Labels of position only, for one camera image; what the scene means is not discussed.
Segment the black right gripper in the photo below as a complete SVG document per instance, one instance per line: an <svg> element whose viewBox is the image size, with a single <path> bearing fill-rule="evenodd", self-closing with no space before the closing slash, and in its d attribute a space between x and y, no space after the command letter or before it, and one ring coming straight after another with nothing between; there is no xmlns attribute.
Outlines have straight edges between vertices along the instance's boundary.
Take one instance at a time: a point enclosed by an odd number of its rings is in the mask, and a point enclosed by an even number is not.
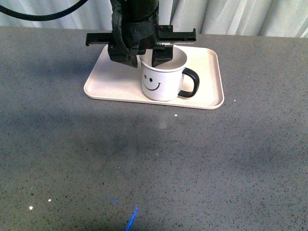
<svg viewBox="0 0 308 231"><path fill-rule="evenodd" d="M107 44L111 61L138 67L137 54L152 49L152 67L173 59L173 43L196 41L196 29L175 32L172 25L159 25L157 20L139 23L120 22L110 33L88 33L86 46Z"/></svg>

